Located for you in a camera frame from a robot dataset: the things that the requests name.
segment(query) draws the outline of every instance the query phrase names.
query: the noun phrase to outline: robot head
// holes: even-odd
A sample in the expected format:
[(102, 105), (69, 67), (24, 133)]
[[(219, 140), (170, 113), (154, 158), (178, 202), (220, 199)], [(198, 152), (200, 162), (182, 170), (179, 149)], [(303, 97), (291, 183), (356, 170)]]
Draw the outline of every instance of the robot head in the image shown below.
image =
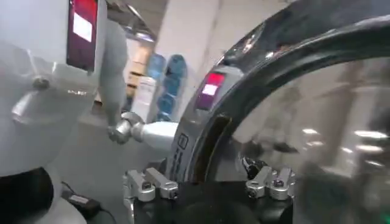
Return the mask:
[(51, 162), (92, 106), (107, 20), (105, 1), (2, 5), (0, 177)]

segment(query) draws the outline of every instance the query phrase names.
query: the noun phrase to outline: floor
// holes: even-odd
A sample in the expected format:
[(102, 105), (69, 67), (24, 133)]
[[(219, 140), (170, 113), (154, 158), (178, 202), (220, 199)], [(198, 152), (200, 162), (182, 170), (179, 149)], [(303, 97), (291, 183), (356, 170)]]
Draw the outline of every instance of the floor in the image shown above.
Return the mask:
[[(101, 108), (81, 119), (67, 144), (54, 161), (63, 181), (78, 194), (102, 203), (117, 221), (126, 224), (127, 212), (122, 199), (122, 175), (130, 169), (141, 170), (148, 162), (166, 155), (130, 140), (117, 145), (106, 134)], [(109, 215), (100, 213), (88, 224), (113, 223)]]

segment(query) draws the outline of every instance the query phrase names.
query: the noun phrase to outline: black base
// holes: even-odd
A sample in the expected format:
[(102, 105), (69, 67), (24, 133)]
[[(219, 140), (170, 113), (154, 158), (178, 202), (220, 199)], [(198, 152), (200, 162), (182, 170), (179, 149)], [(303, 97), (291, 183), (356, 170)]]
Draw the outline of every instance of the black base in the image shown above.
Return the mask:
[(292, 199), (276, 201), (268, 196), (248, 197), (245, 182), (179, 184), (176, 200), (156, 198), (135, 201), (135, 224), (290, 224)]

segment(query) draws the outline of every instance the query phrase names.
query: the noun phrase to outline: fluorescent light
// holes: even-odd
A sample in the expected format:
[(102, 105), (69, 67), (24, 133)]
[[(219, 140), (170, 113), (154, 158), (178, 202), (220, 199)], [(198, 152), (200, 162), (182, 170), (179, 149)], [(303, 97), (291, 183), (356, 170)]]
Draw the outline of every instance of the fluorescent light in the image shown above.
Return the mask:
[(312, 128), (305, 128), (302, 130), (305, 134), (308, 134), (308, 135), (316, 135), (318, 134), (318, 132)]
[(360, 149), (365, 152), (382, 152), (383, 148), (374, 146), (374, 145), (357, 145), (357, 149)]
[(131, 5), (127, 5), (127, 6), (129, 6), (129, 9), (130, 9), (136, 16), (138, 16), (139, 18), (141, 18), (140, 13), (139, 13), (134, 7), (132, 7)]
[(374, 166), (380, 166), (380, 167), (385, 166), (382, 163), (378, 163), (378, 162), (371, 161), (371, 160), (366, 160), (366, 163), (374, 165)]
[(138, 37), (138, 38), (141, 38), (142, 40), (146, 40), (146, 41), (149, 41), (149, 42), (154, 42), (154, 40), (151, 38), (151, 36), (149, 36), (146, 33), (136, 33), (135, 36)]
[(360, 137), (364, 138), (375, 138), (375, 139), (381, 139), (381, 138), (388, 138), (386, 134), (379, 132), (379, 131), (355, 131), (355, 134)]
[(307, 145), (309, 145), (309, 146), (322, 146), (322, 145), (324, 145), (324, 143), (320, 142), (320, 141), (314, 141), (314, 142), (308, 142)]
[(353, 151), (350, 150), (350, 149), (348, 149), (348, 148), (342, 147), (341, 149), (342, 149), (344, 152), (346, 152), (346, 153), (353, 153)]

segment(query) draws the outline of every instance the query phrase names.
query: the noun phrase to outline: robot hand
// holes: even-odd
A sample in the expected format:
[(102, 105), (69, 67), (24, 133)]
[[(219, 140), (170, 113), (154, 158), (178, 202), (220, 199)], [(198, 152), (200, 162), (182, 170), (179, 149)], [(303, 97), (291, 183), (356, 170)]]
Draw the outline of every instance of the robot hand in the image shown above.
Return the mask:
[(118, 144), (125, 144), (130, 137), (138, 142), (164, 151), (171, 149), (172, 141), (177, 130), (175, 122), (154, 122), (145, 124), (139, 115), (133, 112), (125, 112), (115, 127), (110, 127), (108, 134), (110, 139)]

